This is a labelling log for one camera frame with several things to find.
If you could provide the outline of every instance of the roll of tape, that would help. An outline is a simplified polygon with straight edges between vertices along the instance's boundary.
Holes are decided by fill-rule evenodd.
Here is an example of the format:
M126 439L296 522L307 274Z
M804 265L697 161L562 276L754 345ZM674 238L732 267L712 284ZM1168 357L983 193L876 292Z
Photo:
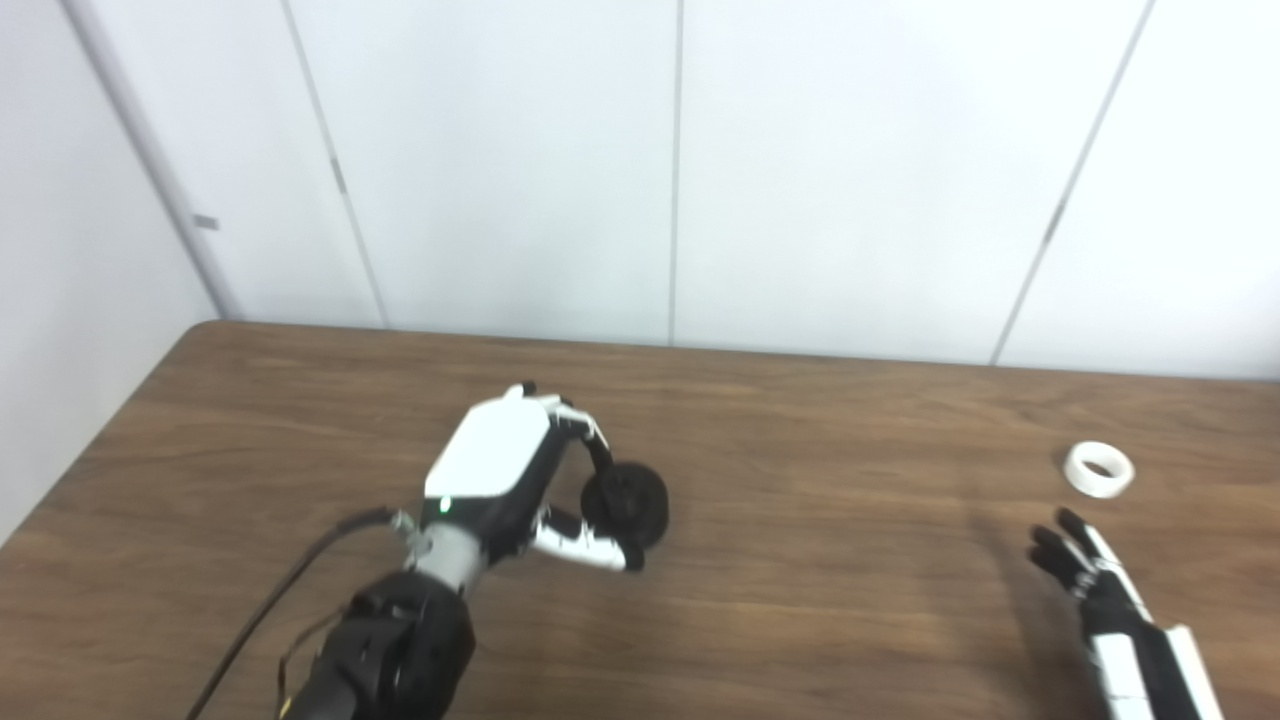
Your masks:
M1087 441L1071 446L1066 462L1062 464L1062 474L1084 495L1107 498L1124 492L1135 471L1133 461L1124 452L1105 442Z

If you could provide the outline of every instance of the black robot arm segment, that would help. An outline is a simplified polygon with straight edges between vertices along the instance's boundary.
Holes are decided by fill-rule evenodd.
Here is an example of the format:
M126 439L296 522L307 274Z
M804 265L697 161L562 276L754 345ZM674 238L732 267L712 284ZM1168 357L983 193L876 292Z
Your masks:
M1066 538L1032 529L1032 562L1079 601L1084 644L1112 720L1221 720L1190 628L1156 626L1120 559L1093 525L1061 509Z
M475 650L458 593L393 573L356 593L282 720L433 720L444 715Z

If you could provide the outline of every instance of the tabletop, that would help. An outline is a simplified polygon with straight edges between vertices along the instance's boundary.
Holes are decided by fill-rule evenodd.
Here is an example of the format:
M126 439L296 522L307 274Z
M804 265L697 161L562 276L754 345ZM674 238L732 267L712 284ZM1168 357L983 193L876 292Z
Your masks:
M1024 556L1060 505L1194 629L1228 717L1280 716L1280 386L239 323L187 333L0 550L0 716L180 717L308 542L416 512L467 407L525 379L662 473L671 527L640 574L495 566L449 717L1101 719ZM1082 439L1134 460L1121 497L1065 483ZM268 717L294 635L402 561L335 546L206 717Z

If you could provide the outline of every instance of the white robotic hand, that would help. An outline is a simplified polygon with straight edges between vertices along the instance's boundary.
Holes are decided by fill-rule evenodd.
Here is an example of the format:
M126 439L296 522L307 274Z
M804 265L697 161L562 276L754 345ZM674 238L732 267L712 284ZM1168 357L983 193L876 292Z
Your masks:
M599 568L640 570L667 527L667 491L643 465L614 464L589 414L532 383L471 407L426 475L410 565L466 596L486 568L527 547ZM581 441L595 477L585 519L543 502L566 447Z
M1068 509L1062 538L1032 528L1029 557L1079 601L1084 644L1112 720L1221 720L1190 628L1157 628L1102 534Z

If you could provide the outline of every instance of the robotic arm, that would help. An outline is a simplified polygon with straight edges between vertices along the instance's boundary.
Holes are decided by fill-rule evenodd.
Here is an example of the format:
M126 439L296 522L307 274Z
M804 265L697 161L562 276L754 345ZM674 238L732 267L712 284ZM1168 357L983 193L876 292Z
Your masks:
M614 464L595 420L532 383L475 405L426 475L404 569L356 593L282 720L428 720L444 715L475 650L466 598L499 560L539 550L640 570L667 527L662 479ZM595 466L577 518L543 502L566 447Z
M1093 525L1057 511L1068 538L1032 529L1029 557L1079 601L1082 633L1112 720L1222 720L1187 625L1157 628Z

